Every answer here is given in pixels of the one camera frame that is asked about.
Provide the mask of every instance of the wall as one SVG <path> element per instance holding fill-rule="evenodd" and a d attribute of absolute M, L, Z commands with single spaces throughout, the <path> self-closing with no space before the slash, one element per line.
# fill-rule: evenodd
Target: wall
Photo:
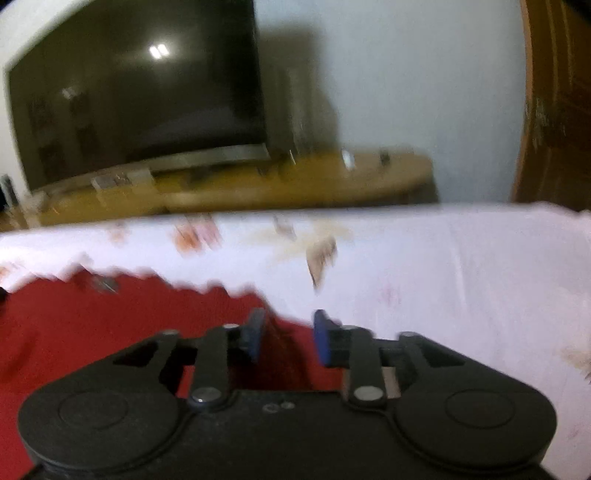
<path fill-rule="evenodd" d="M 0 13 L 0 67 L 83 3 L 11 3 Z M 525 101 L 518 0 L 256 0 L 256 8 L 272 120 L 285 113 L 277 85 L 296 72 L 314 86 L 305 102 L 313 144 L 408 145 L 433 159 L 442 201 L 509 199 Z M 5 81 L 0 89 L 0 173 L 23 192 Z M 276 125 L 271 138 L 284 143 Z"/>

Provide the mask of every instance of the yellow wooden table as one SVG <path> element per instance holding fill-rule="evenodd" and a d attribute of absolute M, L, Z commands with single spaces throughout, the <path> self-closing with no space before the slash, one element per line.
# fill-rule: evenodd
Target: yellow wooden table
<path fill-rule="evenodd" d="M 341 153 L 315 154 L 295 164 L 242 166 L 189 182 L 189 172 L 154 183 L 95 191 L 89 187 L 52 197 L 40 213 L 21 209 L 0 216 L 0 231 L 98 222 L 162 213 L 301 209 L 388 203 L 431 181 L 431 161 L 413 153 L 355 153 L 347 168 Z"/>

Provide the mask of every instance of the flat screen tv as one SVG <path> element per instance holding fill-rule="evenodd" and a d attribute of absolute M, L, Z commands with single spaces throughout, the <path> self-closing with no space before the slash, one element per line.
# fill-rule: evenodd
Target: flat screen tv
<path fill-rule="evenodd" d="M 86 5 L 8 73 L 29 188 L 264 157 L 256 38 L 252 0 Z"/>

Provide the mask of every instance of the red fabric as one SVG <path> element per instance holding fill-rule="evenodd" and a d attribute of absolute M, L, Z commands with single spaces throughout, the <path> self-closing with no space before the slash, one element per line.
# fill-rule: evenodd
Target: red fabric
<path fill-rule="evenodd" d="M 31 462 L 17 431 L 20 404 L 36 388 L 161 330 L 200 336 L 224 323 L 243 323 L 265 307 L 254 294 L 232 298 L 221 287 L 207 293 L 175 290 L 157 277 L 120 275 L 116 294 L 93 288 L 81 271 L 68 282 L 35 280 L 12 294 L 0 311 L 0 479 L 21 477 Z M 338 390 L 341 373 L 323 368 L 311 329 L 269 314 L 252 388 Z"/>

